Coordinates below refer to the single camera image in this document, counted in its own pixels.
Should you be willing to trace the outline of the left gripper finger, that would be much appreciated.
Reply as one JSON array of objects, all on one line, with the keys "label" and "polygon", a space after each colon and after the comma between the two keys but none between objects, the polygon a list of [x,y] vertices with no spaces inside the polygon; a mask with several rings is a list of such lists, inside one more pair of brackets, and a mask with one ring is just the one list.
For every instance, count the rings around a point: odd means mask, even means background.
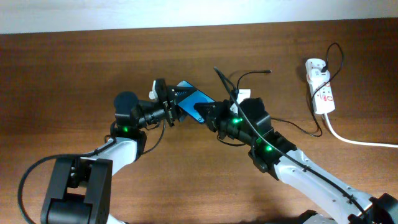
[{"label": "left gripper finger", "polygon": [[196,92],[196,90],[197,89],[195,87],[174,86],[172,88],[175,100],[184,100],[185,98]]},{"label": "left gripper finger", "polygon": [[183,110],[181,107],[179,107],[179,105],[175,106],[175,112],[177,115],[176,120],[179,121],[180,123],[182,123],[188,115],[185,110]]}]

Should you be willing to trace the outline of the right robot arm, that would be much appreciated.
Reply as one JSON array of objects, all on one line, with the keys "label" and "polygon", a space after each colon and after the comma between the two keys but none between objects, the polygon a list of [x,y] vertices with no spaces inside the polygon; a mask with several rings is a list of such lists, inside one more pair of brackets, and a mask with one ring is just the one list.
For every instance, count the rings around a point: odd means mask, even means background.
[{"label": "right robot arm", "polygon": [[373,197],[316,165],[274,130],[260,98],[243,100],[237,113],[230,107],[229,100],[194,105],[211,131],[250,146],[248,155],[262,173],[297,189],[327,214],[308,211],[301,223],[397,223],[396,198],[387,193]]}]

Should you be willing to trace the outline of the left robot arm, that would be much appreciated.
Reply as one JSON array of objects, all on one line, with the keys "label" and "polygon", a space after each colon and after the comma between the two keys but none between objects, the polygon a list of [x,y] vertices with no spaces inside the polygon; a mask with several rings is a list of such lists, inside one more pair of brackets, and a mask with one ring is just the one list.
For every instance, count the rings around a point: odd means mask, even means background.
[{"label": "left robot arm", "polygon": [[42,207],[41,223],[119,223],[110,214],[112,177],[146,153],[145,129],[163,121],[173,125],[193,96],[192,86],[166,86],[156,80],[149,100],[124,91],[114,99],[115,122],[106,142],[83,154],[60,154],[55,160]]}]

